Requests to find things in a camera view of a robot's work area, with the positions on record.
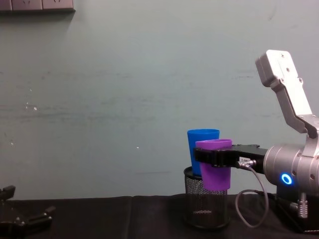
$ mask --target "cable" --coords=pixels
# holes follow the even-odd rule
[[[250,228],[257,228],[259,227],[263,222],[264,220],[266,219],[266,216],[268,214],[268,211],[269,211],[269,199],[268,199],[268,193],[266,191],[266,188],[263,184],[263,182],[261,181],[261,179],[259,178],[258,174],[256,173],[256,171],[252,168],[252,167],[248,167],[248,170],[252,171],[252,173],[256,176],[256,178],[258,179],[259,183],[260,183],[260,186],[262,187],[263,191],[264,191],[264,196],[265,196],[265,212],[261,218],[261,220],[256,224],[256,225],[251,225],[249,224],[246,219],[243,217],[243,215],[241,214],[241,212],[239,211],[239,208],[238,208],[238,201],[239,201],[239,197],[243,194],[243,193],[247,193],[247,192],[253,192],[253,193],[260,193],[259,191],[257,190],[252,190],[252,189],[247,189],[247,190],[243,190],[241,191],[240,193],[237,194],[237,197],[235,199],[235,207],[236,207],[236,211],[238,213],[238,216],[241,218],[241,220],[244,222],[244,224],[246,224],[248,227]]]

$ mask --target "mesh pencil holder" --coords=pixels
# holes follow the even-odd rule
[[[200,176],[193,175],[192,167],[184,170],[186,208],[184,220],[200,229],[218,230],[228,225],[227,190],[208,191]]]

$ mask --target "purple cup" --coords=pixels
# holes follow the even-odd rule
[[[196,148],[215,150],[232,146],[231,139],[212,139],[197,141]],[[230,189],[230,168],[212,167],[209,163],[200,163],[203,187],[208,191],[225,191]]]

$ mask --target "wall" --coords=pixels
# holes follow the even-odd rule
[[[303,143],[254,62],[290,51],[319,112],[318,8],[77,0],[74,15],[2,16],[0,186],[14,184],[18,199],[170,195],[184,192],[190,128],[263,147]],[[233,170],[230,193],[247,188],[260,187]]]

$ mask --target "black mesh cup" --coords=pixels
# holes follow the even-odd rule
[[[184,170],[186,187],[185,221],[194,227],[217,230],[228,225],[227,190],[207,191],[191,167]]]

